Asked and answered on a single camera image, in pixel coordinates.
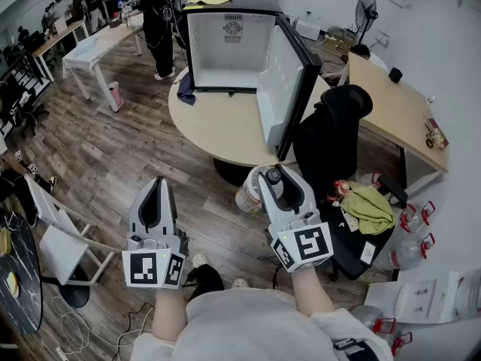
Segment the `small toy vehicle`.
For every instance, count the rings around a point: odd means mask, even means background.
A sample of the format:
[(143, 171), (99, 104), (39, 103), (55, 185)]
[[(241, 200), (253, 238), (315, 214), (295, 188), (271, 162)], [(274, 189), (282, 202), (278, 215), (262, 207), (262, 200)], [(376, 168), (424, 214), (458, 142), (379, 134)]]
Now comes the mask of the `small toy vehicle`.
[(425, 139), (426, 145), (430, 149), (435, 147), (439, 150), (445, 149), (449, 145), (449, 142), (434, 118), (425, 116), (425, 125), (428, 129)]

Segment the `white wooden chair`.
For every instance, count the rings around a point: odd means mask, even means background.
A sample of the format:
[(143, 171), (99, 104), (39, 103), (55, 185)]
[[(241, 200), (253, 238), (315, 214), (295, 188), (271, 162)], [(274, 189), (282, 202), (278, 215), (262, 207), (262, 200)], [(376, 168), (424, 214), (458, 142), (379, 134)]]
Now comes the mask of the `white wooden chair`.
[[(50, 270), (62, 286), (91, 287), (97, 284), (103, 271), (121, 250), (87, 238), (86, 234), (96, 224), (71, 210), (25, 175), (38, 218), (47, 224), (39, 247)], [(84, 255), (98, 266), (97, 272), (87, 281), (72, 278)]]

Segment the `light wooden desk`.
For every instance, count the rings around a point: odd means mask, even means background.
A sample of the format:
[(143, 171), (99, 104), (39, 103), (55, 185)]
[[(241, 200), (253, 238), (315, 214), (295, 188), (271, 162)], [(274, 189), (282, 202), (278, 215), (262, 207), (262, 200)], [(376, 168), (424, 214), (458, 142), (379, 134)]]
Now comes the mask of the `light wooden desk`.
[(392, 82), (386, 70), (354, 53), (349, 54), (346, 66), (349, 82), (367, 91), (373, 102), (373, 110), (361, 121), (363, 127), (397, 144), (430, 168), (407, 186), (406, 193), (412, 196), (447, 173), (447, 149), (425, 143), (425, 116), (430, 111), (426, 97), (407, 83)]

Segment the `person's black trouser leg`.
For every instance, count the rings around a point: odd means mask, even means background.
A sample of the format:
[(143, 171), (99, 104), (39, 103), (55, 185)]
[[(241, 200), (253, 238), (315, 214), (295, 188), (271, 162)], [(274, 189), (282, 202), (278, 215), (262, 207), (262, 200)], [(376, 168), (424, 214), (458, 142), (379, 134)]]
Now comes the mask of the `person's black trouser leg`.
[(189, 287), (194, 288), (194, 291), (189, 298), (189, 302), (205, 293), (223, 291), (225, 289), (218, 271), (209, 264), (195, 267), (190, 273), (188, 273), (183, 288)]

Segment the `red soda bottle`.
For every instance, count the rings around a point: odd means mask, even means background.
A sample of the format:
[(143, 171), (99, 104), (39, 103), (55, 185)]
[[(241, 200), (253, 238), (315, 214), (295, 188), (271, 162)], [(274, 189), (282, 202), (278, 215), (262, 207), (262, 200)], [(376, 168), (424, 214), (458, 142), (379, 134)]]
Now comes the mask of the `red soda bottle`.
[(328, 189), (326, 200), (330, 203), (341, 202), (345, 196), (349, 194), (350, 186), (346, 180), (334, 181), (331, 188)]

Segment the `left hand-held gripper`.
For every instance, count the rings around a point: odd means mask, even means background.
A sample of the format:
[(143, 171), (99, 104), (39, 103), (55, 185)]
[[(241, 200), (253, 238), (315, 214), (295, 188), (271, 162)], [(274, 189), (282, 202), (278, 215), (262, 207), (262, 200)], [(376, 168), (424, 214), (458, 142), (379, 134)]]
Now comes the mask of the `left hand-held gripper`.
[(160, 238), (129, 235), (122, 252), (127, 287), (179, 289), (189, 255), (189, 237), (175, 233), (177, 206), (173, 190), (164, 177), (151, 180), (135, 197), (129, 209), (131, 232), (162, 232)]

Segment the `white plastic bottle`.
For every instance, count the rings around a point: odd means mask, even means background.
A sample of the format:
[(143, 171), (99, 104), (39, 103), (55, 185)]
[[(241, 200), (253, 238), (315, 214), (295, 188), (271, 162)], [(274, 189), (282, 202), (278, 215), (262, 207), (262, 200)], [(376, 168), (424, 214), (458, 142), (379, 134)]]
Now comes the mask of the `white plastic bottle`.
[(259, 174), (263, 173), (271, 184), (276, 197), (283, 194), (280, 170), (272, 165), (258, 165), (249, 172), (235, 196), (236, 205), (248, 214), (259, 213), (262, 202), (259, 195)]

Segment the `yellow-green cloth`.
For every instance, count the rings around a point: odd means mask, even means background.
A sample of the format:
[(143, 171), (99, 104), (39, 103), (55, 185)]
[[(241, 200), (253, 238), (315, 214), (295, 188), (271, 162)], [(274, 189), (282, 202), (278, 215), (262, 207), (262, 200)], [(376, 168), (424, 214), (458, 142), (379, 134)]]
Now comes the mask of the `yellow-green cloth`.
[(379, 235), (395, 227), (395, 214), (388, 201), (372, 186), (349, 182), (349, 192), (340, 207), (358, 219), (363, 235)]

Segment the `wooden desk white legs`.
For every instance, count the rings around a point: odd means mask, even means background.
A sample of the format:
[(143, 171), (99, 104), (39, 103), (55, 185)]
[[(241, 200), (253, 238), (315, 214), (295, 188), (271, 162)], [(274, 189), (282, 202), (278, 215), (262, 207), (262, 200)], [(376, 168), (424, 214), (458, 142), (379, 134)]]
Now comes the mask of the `wooden desk white legs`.
[(33, 54), (33, 58), (37, 67), (41, 71), (42, 78), (50, 80), (52, 83), (55, 81), (49, 68), (47, 67), (44, 59), (44, 54), (49, 51), (54, 45), (59, 43), (65, 36), (72, 34), (74, 36), (75, 44), (78, 44), (78, 37), (76, 30), (82, 28), (85, 38), (89, 37), (89, 33), (86, 27), (85, 20), (78, 20), (68, 25), (67, 29), (51, 36), (44, 44), (42, 44)]

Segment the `white curved table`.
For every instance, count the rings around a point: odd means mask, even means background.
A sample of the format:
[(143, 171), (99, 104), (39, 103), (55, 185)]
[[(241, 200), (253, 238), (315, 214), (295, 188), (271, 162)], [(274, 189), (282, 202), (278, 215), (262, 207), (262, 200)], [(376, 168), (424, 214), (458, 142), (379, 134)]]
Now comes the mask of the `white curved table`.
[(136, 54), (141, 56), (142, 50), (139, 32), (143, 30), (143, 21), (143, 14), (129, 17), (125, 22), (121, 22), (115, 28), (107, 26), (94, 35), (80, 41), (71, 52), (62, 58), (63, 77), (66, 78), (71, 74), (82, 92), (83, 97), (86, 100), (90, 100), (91, 95), (77, 73), (78, 71), (89, 72), (96, 77), (98, 85), (104, 97), (107, 99), (111, 110), (117, 112), (123, 104), (118, 104), (110, 92), (110, 88), (101, 72), (99, 63), (109, 52), (131, 36), (135, 39)]

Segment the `black mesh office chair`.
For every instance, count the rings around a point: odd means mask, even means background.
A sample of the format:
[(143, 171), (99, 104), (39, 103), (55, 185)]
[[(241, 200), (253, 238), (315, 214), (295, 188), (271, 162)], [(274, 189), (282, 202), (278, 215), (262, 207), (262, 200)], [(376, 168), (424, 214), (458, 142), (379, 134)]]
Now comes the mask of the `black mesh office chair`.
[(314, 108), (298, 126), (292, 145), (302, 176), (321, 205), (336, 180), (355, 174), (359, 122), (373, 102), (360, 86), (345, 84), (325, 91)]

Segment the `black standing fan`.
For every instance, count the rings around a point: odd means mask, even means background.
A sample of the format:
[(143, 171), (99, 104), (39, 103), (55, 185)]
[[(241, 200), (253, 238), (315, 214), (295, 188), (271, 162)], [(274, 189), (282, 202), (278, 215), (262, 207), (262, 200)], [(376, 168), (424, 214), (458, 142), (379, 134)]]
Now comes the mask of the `black standing fan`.
[(378, 16), (376, 0), (358, 0), (355, 7), (355, 26), (359, 44)]

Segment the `black marble round table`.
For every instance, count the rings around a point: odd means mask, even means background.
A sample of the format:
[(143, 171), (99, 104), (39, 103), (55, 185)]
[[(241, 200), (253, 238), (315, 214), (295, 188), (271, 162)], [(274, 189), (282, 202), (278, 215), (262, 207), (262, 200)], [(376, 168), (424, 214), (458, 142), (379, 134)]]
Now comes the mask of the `black marble round table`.
[(34, 334), (41, 326), (43, 294), (35, 240), (23, 216), (0, 218), (11, 233), (11, 252), (0, 256), (0, 313), (18, 332)]

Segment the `black table pedestal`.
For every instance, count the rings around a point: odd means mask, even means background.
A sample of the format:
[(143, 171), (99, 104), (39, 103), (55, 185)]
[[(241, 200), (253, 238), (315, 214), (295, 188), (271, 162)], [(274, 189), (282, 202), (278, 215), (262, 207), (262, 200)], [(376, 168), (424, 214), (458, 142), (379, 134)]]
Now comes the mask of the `black table pedestal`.
[(237, 165), (217, 158), (213, 158), (213, 164), (217, 174), (223, 180), (236, 187), (240, 187), (247, 179), (251, 170), (257, 167), (257, 165)]

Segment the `person's grey shirt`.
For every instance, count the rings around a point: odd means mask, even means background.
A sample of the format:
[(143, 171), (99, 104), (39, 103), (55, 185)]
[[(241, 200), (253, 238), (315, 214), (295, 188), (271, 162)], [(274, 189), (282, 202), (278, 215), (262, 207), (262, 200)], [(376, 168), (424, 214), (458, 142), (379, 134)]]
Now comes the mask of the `person's grey shirt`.
[(368, 345), (379, 361), (393, 361), (387, 342), (348, 310), (306, 316), (276, 290), (205, 293), (187, 304), (186, 316), (176, 341), (138, 337), (130, 361), (340, 361), (334, 343), (350, 339)]

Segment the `white flat box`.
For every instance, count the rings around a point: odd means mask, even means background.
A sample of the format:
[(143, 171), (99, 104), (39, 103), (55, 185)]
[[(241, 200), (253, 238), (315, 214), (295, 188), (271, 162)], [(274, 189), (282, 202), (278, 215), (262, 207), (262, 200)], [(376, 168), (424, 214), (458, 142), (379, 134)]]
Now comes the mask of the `white flat box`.
[(398, 323), (441, 324), (455, 320), (455, 297), (461, 275), (446, 274), (427, 281), (371, 284), (365, 304), (380, 308)]

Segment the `black mini fridge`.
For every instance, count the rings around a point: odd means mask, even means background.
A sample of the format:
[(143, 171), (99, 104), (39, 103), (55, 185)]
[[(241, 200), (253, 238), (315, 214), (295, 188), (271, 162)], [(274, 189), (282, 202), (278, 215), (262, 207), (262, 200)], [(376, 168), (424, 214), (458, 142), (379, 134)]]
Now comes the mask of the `black mini fridge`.
[(284, 160), (319, 76), (321, 61), (277, 0), (186, 4), (193, 88), (256, 94), (265, 143)]

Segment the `pink bin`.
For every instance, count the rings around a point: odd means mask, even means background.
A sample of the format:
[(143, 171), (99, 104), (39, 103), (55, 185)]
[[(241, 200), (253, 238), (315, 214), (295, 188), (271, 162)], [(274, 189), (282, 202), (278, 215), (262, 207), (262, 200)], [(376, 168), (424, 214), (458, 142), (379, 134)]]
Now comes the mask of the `pink bin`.
[(113, 110), (117, 112), (125, 103), (119, 92), (119, 82), (115, 80), (109, 83), (108, 89), (114, 102)]

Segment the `person's right forearm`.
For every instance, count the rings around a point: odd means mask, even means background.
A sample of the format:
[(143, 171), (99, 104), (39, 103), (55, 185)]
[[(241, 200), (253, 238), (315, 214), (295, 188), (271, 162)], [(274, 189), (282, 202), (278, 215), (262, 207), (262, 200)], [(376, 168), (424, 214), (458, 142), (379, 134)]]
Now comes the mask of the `person's right forearm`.
[(306, 268), (292, 273), (292, 286), (297, 309), (310, 317), (312, 314), (327, 314), (334, 305), (324, 291), (315, 268)]

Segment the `person's left forearm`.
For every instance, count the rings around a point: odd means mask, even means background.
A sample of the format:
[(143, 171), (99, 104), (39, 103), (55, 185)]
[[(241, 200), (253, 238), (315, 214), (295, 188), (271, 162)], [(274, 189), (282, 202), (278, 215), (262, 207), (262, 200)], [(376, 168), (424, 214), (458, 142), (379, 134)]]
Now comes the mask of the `person's left forearm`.
[(187, 324), (182, 290), (158, 289), (152, 333), (166, 341), (176, 341)]

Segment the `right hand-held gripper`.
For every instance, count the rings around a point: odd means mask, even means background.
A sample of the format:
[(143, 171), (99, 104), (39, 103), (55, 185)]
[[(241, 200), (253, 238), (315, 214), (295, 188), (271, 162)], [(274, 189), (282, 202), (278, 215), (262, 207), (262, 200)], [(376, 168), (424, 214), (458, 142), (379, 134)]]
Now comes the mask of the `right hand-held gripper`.
[[(281, 204), (275, 186), (283, 183)], [(331, 234), (316, 209), (312, 187), (300, 174), (286, 165), (280, 171), (260, 172), (259, 196), (269, 220), (270, 246), (288, 273), (316, 267), (334, 255)], [(285, 206), (299, 215), (289, 221), (284, 218)]]

